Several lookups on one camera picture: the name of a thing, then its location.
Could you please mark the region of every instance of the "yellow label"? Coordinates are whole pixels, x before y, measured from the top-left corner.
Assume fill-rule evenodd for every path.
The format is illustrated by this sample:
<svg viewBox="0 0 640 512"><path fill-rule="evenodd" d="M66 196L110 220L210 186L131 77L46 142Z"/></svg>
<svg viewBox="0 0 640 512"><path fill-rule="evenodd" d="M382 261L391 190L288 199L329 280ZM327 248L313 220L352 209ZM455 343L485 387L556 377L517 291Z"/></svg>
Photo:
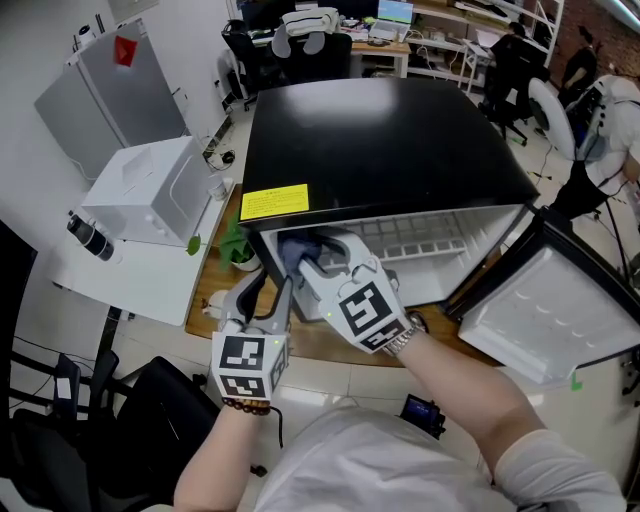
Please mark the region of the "yellow label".
<svg viewBox="0 0 640 512"><path fill-rule="evenodd" d="M290 187L270 188L242 195L240 220L283 215L309 210L309 193L306 183Z"/></svg>

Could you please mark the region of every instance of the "white floor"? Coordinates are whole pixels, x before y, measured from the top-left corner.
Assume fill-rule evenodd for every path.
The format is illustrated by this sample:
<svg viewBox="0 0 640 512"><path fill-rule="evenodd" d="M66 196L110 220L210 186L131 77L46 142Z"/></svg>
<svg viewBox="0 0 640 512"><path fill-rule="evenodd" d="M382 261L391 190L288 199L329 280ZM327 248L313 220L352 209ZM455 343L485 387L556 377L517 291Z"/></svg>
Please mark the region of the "white floor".
<svg viewBox="0 0 640 512"><path fill-rule="evenodd" d="M236 161L225 174L238 181L241 181L244 171L252 115L253 110L245 113L241 107L237 108L233 115L235 125L221 148L221 151L235 151ZM523 129L530 133L527 147L513 141L509 141L509 145L526 171L539 173L549 143L535 135L531 127L523 126ZM569 163L552 150L544 168L544 175L552 180L540 180L538 189L541 197L537 205L549 204L555 198L560 186L568 179L569 168ZM531 176L531 179L538 182L536 176ZM614 203L612 207L627 254L640 252L640 236L629 206ZM602 221L611 229L606 210ZM619 265L615 240L601 224L581 218L574 222L574 228L607 260ZM139 368L156 355L167 358L188 376L208 373L208 340L146 318L121 322L114 349L120 356L119 376ZM591 457L623 484L633 453L640 408L633 408L633 399L622 399L622 379L618 359L578 370L577 381L582 383L582 388L577 391L572 391L569 383L552 389L538 389L515 378L550 429L562 434L569 445ZM429 398L404 369L291 358L273 403L284 414L286 447L305 426L333 407L355 402L361 407L399 414L408 393ZM473 440L450 420L446 421L445 427L447 431L442 436L444 446L469 464L477 465L480 458ZM265 420L254 463L270 469L279 456L277 417L272 414ZM240 511L253 509L262 483L262 479L251 477Z"/></svg>

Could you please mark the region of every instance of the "white shirt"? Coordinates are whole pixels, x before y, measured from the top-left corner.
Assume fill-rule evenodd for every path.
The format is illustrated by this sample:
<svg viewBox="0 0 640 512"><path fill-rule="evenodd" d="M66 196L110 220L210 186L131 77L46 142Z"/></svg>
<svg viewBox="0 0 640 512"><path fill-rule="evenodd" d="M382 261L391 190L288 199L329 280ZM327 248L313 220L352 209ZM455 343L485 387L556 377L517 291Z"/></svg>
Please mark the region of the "white shirt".
<svg viewBox="0 0 640 512"><path fill-rule="evenodd" d="M625 78L615 78L611 89L614 101L640 102L640 90ZM596 186L620 171L628 154L640 162L640 106L625 102L613 105L612 108L615 109L615 121L611 123L611 134L605 156L587 166L587 175ZM600 190L607 195L613 195L620 190L625 181L624 175L619 173L601 186Z"/></svg>
<svg viewBox="0 0 640 512"><path fill-rule="evenodd" d="M321 417L287 448L256 512L626 508L615 480L548 430L532 432L509 448L495 481L497 489L404 420L348 407Z"/></svg>

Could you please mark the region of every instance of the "wooden table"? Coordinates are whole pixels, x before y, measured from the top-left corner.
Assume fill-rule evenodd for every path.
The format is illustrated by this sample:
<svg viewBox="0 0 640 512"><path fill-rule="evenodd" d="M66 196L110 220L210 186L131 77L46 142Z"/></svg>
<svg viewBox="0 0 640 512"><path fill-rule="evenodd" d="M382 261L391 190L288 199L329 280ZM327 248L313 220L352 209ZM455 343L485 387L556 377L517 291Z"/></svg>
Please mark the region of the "wooden table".
<svg viewBox="0 0 640 512"><path fill-rule="evenodd" d="M387 46L371 46L365 42L354 42L353 46L351 46L351 55L393 57L395 59L396 73L400 78L407 78L409 55L411 55L411 48L407 43L391 43Z"/></svg>
<svg viewBox="0 0 640 512"><path fill-rule="evenodd" d="M217 320L205 316L202 313L202 308L207 304L214 292L230 290L247 275L233 266L227 270L222 270L218 250L220 237L226 232L229 219L240 206L241 194L242 186L237 185L205 260L204 269L196 287L185 327L189 334L211 339L211 335L217 327ZM264 315L269 312L275 299L276 291L271 279L267 279L267 283L258 298L256 314ZM436 306L421 306L411 309L422 312L429 325L431 335L437 340L474 359L492 366L498 365L495 360L458 338L458 325L443 315ZM382 351L369 355L352 347L341 336L336 334L326 322L301 323L295 314L291 315L291 354L298 357L339 363L401 366L396 358L387 356Z"/></svg>

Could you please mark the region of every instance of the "white microwave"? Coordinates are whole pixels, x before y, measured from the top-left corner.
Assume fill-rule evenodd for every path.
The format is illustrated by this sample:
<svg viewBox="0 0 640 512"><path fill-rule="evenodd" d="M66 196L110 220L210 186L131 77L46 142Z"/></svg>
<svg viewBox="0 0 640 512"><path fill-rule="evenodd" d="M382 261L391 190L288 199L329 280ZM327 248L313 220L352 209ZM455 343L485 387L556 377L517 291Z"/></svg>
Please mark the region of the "white microwave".
<svg viewBox="0 0 640 512"><path fill-rule="evenodd" d="M121 149L82 207L114 238L186 247L209 201L210 178L193 137Z"/></svg>

